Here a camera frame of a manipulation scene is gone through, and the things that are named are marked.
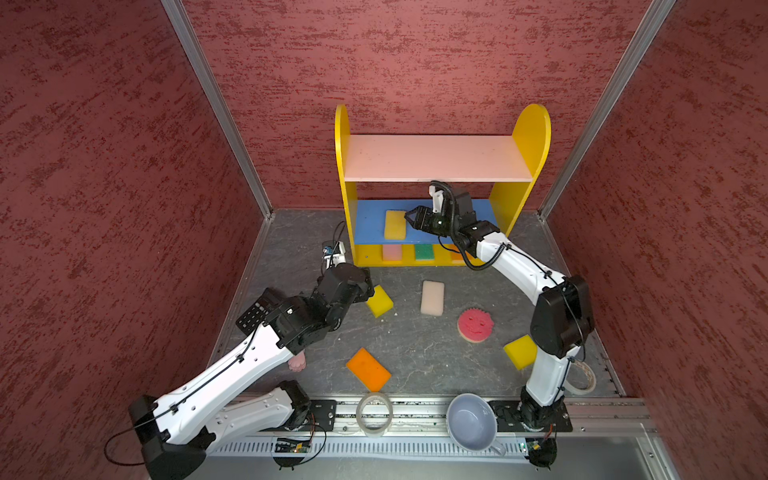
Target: orange sponge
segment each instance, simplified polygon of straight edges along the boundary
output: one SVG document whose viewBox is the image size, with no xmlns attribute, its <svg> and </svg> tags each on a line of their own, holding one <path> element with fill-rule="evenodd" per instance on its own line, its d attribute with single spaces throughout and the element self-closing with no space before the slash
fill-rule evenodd
<svg viewBox="0 0 768 480">
<path fill-rule="evenodd" d="M 389 381 L 392 374 L 382 367 L 366 349 L 360 349 L 350 361 L 346 363 L 346 368 L 352 370 L 352 373 L 360 379 L 363 385 L 368 387 L 371 392 L 378 392 L 385 383 Z"/>
</svg>

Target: red wall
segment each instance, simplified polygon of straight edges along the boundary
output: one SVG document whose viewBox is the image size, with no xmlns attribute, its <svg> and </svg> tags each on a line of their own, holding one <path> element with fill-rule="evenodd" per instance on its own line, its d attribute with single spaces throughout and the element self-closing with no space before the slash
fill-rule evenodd
<svg viewBox="0 0 768 480">
<path fill-rule="evenodd" d="M 0 61 L 0 477 L 146 478 L 101 447 L 205 367 L 257 206 L 160 2 L 3 2 Z"/>
<path fill-rule="evenodd" d="M 511 134 L 520 111 L 538 102 L 554 132 L 530 208 L 548 192 L 649 3 L 184 2 L 276 207 L 342 206 L 338 103 L 347 104 L 353 133 Z M 487 197 L 490 186 L 471 192 Z M 359 188 L 364 198 L 426 194 L 419 184 Z"/>
<path fill-rule="evenodd" d="M 550 216 L 684 478 L 768 478 L 768 4 L 678 0 Z"/>
</svg>

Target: masking tape roll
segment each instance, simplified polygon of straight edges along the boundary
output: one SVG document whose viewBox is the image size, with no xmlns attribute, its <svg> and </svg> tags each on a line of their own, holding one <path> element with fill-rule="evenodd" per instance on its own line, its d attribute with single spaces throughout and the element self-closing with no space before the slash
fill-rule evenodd
<svg viewBox="0 0 768 480">
<path fill-rule="evenodd" d="M 364 409 L 369 403 L 371 403 L 374 400 L 378 400 L 382 402 L 384 405 L 386 405 L 386 409 L 388 412 L 386 423 L 377 429 L 371 429 L 366 426 L 366 424 L 362 421 L 362 409 Z M 362 397 L 360 399 L 360 402 L 357 404 L 357 410 L 355 411 L 355 420 L 357 420 L 357 426 L 360 427 L 360 430 L 362 430 L 366 436 L 371 438 L 377 438 L 386 433 L 387 430 L 389 430 L 389 426 L 392 424 L 392 402 L 389 401 L 389 398 L 384 395 L 383 393 L 379 392 L 371 392 L 368 395 Z"/>
</svg>

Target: black and white robotic arm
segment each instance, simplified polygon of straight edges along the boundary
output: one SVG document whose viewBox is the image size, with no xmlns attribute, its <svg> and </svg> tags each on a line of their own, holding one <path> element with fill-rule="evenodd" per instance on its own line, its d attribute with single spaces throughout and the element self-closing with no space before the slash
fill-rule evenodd
<svg viewBox="0 0 768 480">
<path fill-rule="evenodd" d="M 409 211 L 409 224 L 451 238 L 469 268 L 484 270 L 493 266 L 535 305 L 531 338 L 538 351 L 531 377 L 521 393 L 517 417 L 532 431 L 549 427 L 563 401 L 568 367 L 594 330 L 586 282 L 545 266 L 515 246 L 493 223 L 478 221 L 466 191 L 436 180 L 429 193 L 432 208 Z M 469 254 L 485 263 L 474 265 Z"/>
<path fill-rule="evenodd" d="M 181 480 L 206 452 L 268 428 L 302 425 L 310 399 L 296 382 L 248 402 L 227 404 L 251 383 L 341 325 L 353 303 L 373 295 L 370 272 L 333 255 L 309 297 L 276 299 L 270 289 L 246 312 L 253 332 L 200 375 L 129 408 L 153 480 Z"/>
</svg>

